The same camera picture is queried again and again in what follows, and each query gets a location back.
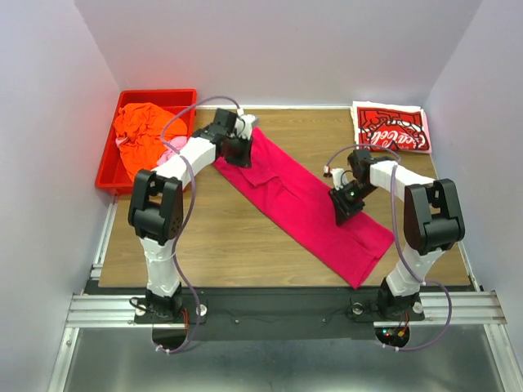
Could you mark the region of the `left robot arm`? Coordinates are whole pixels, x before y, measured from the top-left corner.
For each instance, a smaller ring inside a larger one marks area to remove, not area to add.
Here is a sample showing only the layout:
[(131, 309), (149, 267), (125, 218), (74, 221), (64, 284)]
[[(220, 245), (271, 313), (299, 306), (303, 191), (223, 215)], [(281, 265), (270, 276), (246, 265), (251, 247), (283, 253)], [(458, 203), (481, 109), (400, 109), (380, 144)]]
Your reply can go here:
[(132, 300), (136, 321), (173, 323), (182, 315), (181, 279), (174, 256), (188, 216), (183, 212), (183, 190), (205, 167), (222, 158), (233, 166), (251, 166), (253, 130), (257, 117), (241, 108), (217, 109), (213, 121), (194, 132), (164, 163), (140, 170), (135, 177), (128, 223), (139, 238), (146, 261), (145, 298)]

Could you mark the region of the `magenta t shirt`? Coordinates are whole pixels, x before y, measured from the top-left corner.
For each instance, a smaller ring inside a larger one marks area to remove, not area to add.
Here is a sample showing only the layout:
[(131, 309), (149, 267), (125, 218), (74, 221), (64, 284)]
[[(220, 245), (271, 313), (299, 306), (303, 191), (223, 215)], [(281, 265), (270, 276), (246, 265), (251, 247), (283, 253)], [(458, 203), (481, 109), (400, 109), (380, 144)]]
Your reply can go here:
[(394, 240), (363, 212), (338, 226), (329, 187), (261, 129), (253, 133), (250, 168), (219, 158), (213, 166), (260, 212), (353, 288), (371, 274)]

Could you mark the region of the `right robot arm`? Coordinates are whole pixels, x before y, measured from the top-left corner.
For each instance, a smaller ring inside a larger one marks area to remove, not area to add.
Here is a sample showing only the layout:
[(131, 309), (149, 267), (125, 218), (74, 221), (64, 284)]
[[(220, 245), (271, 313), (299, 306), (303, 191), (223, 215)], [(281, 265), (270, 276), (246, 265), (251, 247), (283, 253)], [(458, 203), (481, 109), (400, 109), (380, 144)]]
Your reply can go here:
[(384, 148), (375, 156), (373, 145), (347, 147), (348, 168), (324, 165), (324, 176), (332, 179), (329, 197), (337, 225), (362, 212), (364, 199), (384, 189), (391, 201), (403, 203), (403, 222), (394, 222), (393, 234), (399, 261), (378, 289), (376, 309), (384, 319), (413, 311), (420, 313), (419, 291), (427, 284), (427, 273), (435, 262), (466, 232), (455, 183), (435, 180), (403, 167), (401, 157)]

